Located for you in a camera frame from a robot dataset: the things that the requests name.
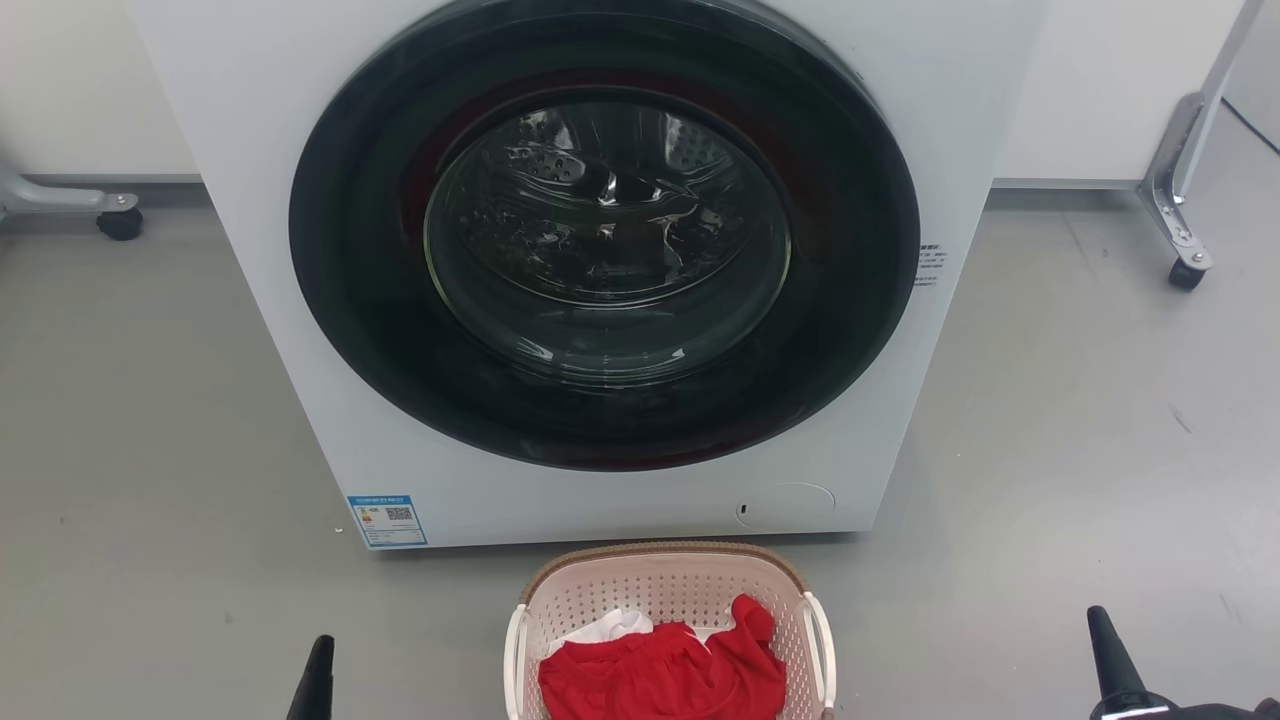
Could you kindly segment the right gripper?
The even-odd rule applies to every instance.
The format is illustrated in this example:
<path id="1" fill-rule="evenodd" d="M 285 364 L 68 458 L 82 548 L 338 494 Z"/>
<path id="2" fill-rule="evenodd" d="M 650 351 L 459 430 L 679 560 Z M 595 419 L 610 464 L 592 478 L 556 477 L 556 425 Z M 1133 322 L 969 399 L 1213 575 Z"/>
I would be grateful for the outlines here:
<path id="1" fill-rule="evenodd" d="M 1088 629 L 1101 694 L 1093 719 L 1279 719 L 1279 702 L 1270 697 L 1254 708 L 1240 708 L 1221 703 L 1179 706 L 1147 693 L 1105 607 L 1088 607 Z"/>

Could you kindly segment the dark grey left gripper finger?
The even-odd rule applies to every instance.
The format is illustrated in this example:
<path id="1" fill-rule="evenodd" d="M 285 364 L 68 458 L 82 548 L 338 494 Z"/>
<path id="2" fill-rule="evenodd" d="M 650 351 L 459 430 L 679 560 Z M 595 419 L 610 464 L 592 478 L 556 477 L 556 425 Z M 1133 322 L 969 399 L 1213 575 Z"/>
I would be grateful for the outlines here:
<path id="1" fill-rule="evenodd" d="M 288 720 L 332 719 L 334 653 L 335 639 L 332 635 L 316 638 L 287 711 Z"/>

